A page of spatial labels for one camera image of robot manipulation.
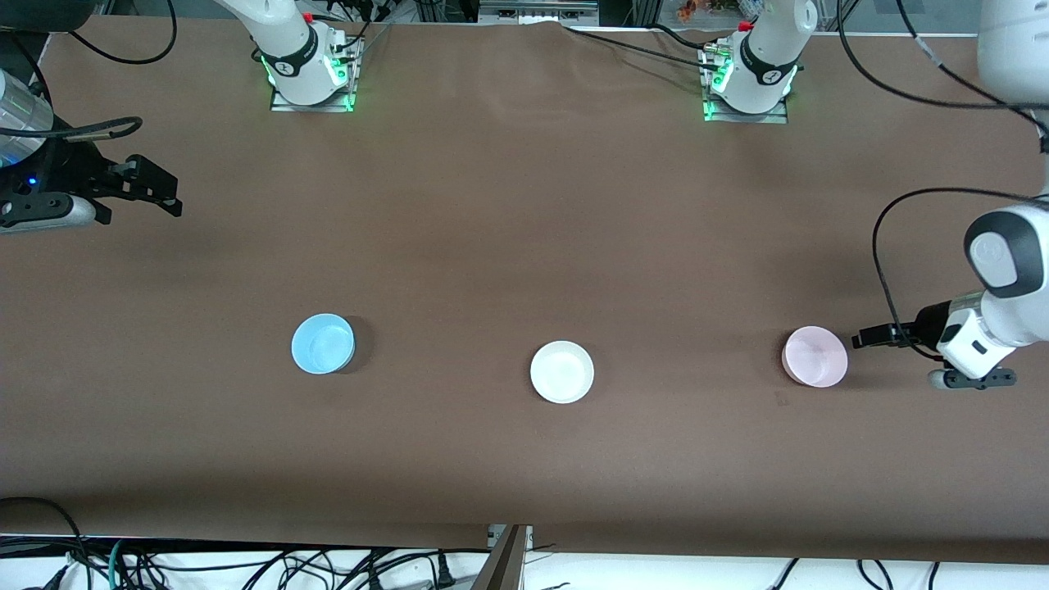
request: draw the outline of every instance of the white floor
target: white floor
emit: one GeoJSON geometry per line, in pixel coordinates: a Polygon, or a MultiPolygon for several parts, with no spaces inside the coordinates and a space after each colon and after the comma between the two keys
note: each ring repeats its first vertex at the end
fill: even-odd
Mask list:
{"type": "MultiPolygon", "coordinates": [[[[158,564],[204,567],[265,561],[272,552],[179,553],[162,555],[158,564]]],[[[330,553],[337,568],[349,568],[365,551],[330,553]]],[[[449,555],[455,577],[476,574],[484,554],[449,555]]],[[[756,557],[680,557],[608,554],[530,553],[524,567],[524,590],[545,590],[569,583],[565,590],[769,590],[788,560],[756,557]]],[[[43,586],[65,563],[63,557],[26,557],[0,560],[0,590],[23,590],[43,586]]],[[[930,564],[884,562],[896,590],[926,590],[930,564]]],[[[868,562],[869,575],[882,583],[878,570],[868,562]]],[[[274,590],[283,570],[275,567],[255,587],[274,590]]],[[[169,590],[240,590],[255,568],[215,572],[168,572],[169,590]]],[[[431,576],[430,567],[419,560],[383,575],[385,590],[395,590],[431,576]]],[[[86,588],[84,568],[70,568],[62,590],[86,588]]],[[[355,582],[347,587],[355,590],[355,582]]],[[[108,588],[106,580],[95,574],[94,588],[108,588]]],[[[986,564],[943,564],[936,578],[939,590],[1042,590],[1049,588],[1049,566],[986,564]]],[[[317,578],[298,575],[288,590],[324,590],[317,578]]],[[[871,590],[856,571],[853,561],[801,560],[784,590],[871,590]]]]}

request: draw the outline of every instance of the pink bowl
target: pink bowl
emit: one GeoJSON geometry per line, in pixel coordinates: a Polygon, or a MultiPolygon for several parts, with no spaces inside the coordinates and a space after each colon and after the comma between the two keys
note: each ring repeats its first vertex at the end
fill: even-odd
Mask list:
{"type": "Polygon", "coordinates": [[[837,384],[849,368],[844,344],[831,331],[818,325],[795,330],[780,356],[791,379],[813,387],[837,384]]]}

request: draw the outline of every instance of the black label band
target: black label band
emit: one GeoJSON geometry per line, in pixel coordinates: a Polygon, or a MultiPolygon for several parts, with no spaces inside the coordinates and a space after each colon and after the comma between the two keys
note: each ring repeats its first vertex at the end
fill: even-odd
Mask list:
{"type": "Polygon", "coordinates": [[[774,86],[778,84],[785,76],[794,69],[794,64],[797,63],[797,58],[784,65],[772,65],[763,62],[750,50],[750,34],[747,34],[743,38],[743,42],[740,43],[740,55],[743,57],[743,64],[747,66],[747,69],[754,72],[754,78],[757,79],[757,83],[762,86],[774,86]]]}
{"type": "Polygon", "coordinates": [[[276,56],[271,56],[265,51],[260,51],[262,54],[262,59],[264,59],[265,63],[270,65],[271,70],[275,71],[278,76],[293,78],[299,75],[299,69],[301,69],[303,65],[314,59],[314,56],[317,55],[317,46],[319,44],[317,31],[312,26],[307,26],[306,28],[309,29],[309,39],[306,40],[306,44],[303,45],[301,49],[291,56],[278,58],[276,56]]]}

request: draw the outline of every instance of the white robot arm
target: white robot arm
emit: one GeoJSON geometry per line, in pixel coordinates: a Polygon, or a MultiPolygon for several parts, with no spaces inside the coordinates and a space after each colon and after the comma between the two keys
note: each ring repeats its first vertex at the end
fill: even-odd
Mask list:
{"type": "Polygon", "coordinates": [[[248,27],[262,54],[270,83],[287,102],[315,105],[349,81],[346,34],[307,22],[295,0],[215,0],[248,27]]]}
{"type": "Polygon", "coordinates": [[[797,58],[816,30],[819,13],[812,0],[765,0],[751,30],[726,41],[731,64],[711,86],[735,110],[768,112],[790,90],[797,58]]]}
{"type": "MultiPolygon", "coordinates": [[[[1049,9],[1042,2],[984,0],[979,36],[980,77],[999,98],[1012,103],[1049,103],[1049,9]]],[[[1049,122],[1049,112],[1033,113],[1049,122]]],[[[1042,142],[1049,151],[1049,141],[1042,142]]],[[[1011,372],[999,363],[1012,351],[1049,341],[1049,153],[1045,206],[1016,204],[978,217],[965,233],[965,255],[983,283],[978,291],[923,309],[903,324],[907,340],[939,352],[968,380],[986,385],[1011,372]]],[[[893,324],[860,331],[854,347],[901,345],[893,324]]],[[[952,387],[949,371],[934,371],[935,386],[952,387]]]]}

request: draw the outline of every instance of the blue bowl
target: blue bowl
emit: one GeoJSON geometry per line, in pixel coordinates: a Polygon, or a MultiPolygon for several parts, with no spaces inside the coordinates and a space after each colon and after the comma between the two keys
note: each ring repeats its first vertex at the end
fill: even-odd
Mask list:
{"type": "Polygon", "coordinates": [[[335,314],[317,314],[292,336],[292,358],[306,373],[335,373],[354,358],[356,340],[349,322],[335,314]]]}

